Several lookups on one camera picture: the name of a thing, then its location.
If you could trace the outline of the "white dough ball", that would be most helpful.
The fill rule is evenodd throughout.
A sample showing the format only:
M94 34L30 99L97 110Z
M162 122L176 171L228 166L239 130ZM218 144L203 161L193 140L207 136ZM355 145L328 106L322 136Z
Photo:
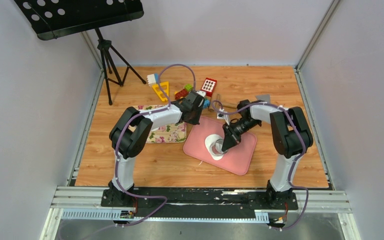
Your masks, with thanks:
M223 141L224 139L218 134L211 134L205 138L205 147L215 161L221 160L227 153L227 151L222 152Z

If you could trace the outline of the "metal dough scraper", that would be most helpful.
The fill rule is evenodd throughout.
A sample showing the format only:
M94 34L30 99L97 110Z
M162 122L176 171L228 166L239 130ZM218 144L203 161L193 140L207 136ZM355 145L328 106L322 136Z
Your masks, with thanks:
M263 101L263 102L267 102L267 103L270 103L271 102L271 96L270 94L260 94L260 95L256 95L255 98L259 101Z

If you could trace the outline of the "wooden dough roller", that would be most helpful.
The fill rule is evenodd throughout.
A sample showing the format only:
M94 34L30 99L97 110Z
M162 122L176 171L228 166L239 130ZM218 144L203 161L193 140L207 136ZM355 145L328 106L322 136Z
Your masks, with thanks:
M208 106L208 110L210 112L214 112L215 109L221 109L222 106L226 107L228 109L237 109L237 105L239 102L228 102L228 101L222 101L221 95L219 93L213 94L212 97L210 98L210 105Z

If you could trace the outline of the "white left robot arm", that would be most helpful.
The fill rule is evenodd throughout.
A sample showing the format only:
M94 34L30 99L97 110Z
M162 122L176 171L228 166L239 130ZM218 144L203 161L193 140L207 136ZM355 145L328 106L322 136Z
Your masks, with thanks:
M114 177L107 194L120 206L129 206L135 196L133 173L136 156L141 153L151 130L170 124L198 125L204 109L205 93L191 90L186 97L151 109L128 107L109 134L115 154Z

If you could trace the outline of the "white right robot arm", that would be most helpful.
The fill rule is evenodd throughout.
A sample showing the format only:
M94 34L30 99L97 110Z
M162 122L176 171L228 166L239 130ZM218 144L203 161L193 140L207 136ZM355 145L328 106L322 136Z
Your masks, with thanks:
M274 173L267 182L265 201L270 208L278 209L297 188L293 184L296 168L314 142L304 112L300 107L284 108L263 100L242 100L236 112L241 117L222 126L224 139L216 144L216 149L224 154L241 143L244 133L268 123L278 156Z

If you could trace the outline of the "pink rectangular tray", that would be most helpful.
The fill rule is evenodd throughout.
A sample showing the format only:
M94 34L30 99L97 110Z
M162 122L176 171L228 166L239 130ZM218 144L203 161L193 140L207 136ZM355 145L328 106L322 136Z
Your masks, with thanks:
M193 126L184 143L184 153L233 174L245 175L254 154L257 137L246 132L241 136L239 145L229 149L223 156L215 156L209 152L209 148L216 140L224 138L223 124L206 116L202 116L199 122L199 125Z

